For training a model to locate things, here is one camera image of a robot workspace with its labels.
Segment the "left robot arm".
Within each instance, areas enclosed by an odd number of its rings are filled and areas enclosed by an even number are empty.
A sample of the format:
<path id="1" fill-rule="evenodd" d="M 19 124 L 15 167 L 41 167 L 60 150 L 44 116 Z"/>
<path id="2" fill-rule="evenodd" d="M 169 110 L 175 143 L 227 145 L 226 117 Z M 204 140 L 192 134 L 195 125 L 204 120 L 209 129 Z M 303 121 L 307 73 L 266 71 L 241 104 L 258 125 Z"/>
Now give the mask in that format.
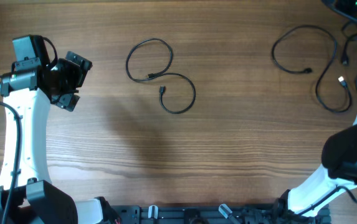
<path id="1" fill-rule="evenodd" d="M 73 52 L 50 58 L 52 43 L 41 35 L 12 43 L 16 60 L 0 76 L 0 106 L 6 110 L 0 223 L 120 223 L 103 197 L 76 202 L 53 186 L 47 166 L 50 107 L 74 110 L 91 61 Z"/>

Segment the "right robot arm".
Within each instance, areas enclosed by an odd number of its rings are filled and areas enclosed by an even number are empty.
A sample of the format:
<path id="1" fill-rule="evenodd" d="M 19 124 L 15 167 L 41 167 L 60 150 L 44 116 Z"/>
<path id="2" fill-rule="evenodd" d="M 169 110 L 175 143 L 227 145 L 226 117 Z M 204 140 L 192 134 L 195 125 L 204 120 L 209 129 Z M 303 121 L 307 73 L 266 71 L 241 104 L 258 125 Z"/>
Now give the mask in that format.
<path id="1" fill-rule="evenodd" d="M 357 1 L 324 1 L 333 12 L 357 24 Z M 357 116 L 353 125 L 329 137 L 323 147 L 321 165 L 298 187 L 286 191 L 272 207 L 271 220 L 304 222 L 337 196 L 357 188 Z"/>

